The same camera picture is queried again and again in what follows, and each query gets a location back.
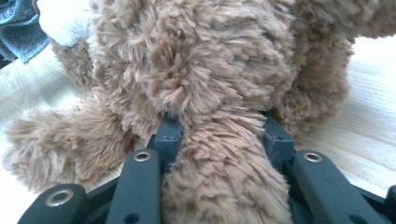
fluffy brown fur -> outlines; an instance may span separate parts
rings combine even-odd
[[[396,32],[387,0],[97,0],[92,13],[89,55],[55,50],[92,97],[16,121],[4,164],[35,190],[89,185],[170,112],[184,134],[167,223],[290,223],[259,111],[302,139],[346,99],[353,38]]]

white plush toy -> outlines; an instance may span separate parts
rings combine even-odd
[[[38,0],[39,23],[59,45],[74,46],[89,36],[90,0]]]

light wooden surface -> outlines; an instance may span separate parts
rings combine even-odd
[[[298,148],[318,150],[355,185],[386,195],[396,184],[396,37],[359,39],[349,66],[352,86],[342,113]],[[0,71],[0,149],[7,123],[32,108],[69,107],[83,94],[46,48],[29,64]],[[16,223],[36,195],[0,169],[1,223]]]

teddy bear body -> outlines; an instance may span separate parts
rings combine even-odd
[[[165,112],[183,127],[163,180],[167,223],[290,223],[260,111],[297,139],[347,97],[358,35],[396,31],[394,1],[92,1],[92,35],[54,51],[91,97],[8,130],[4,164],[35,190],[89,185]]]

teddy bear arm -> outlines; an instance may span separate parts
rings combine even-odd
[[[56,184],[91,187],[133,150],[135,135],[99,97],[83,99],[68,111],[31,112],[7,130],[12,144],[5,167],[29,189]]]
[[[348,39],[396,34],[395,0],[299,0],[295,11],[316,29]]]
[[[296,60],[305,56],[304,65],[281,105],[272,110],[273,116],[300,143],[307,133],[336,115],[347,99],[347,64],[352,55],[351,44],[345,39],[304,33],[309,37],[300,35],[297,43],[307,51],[297,51],[295,56]]]

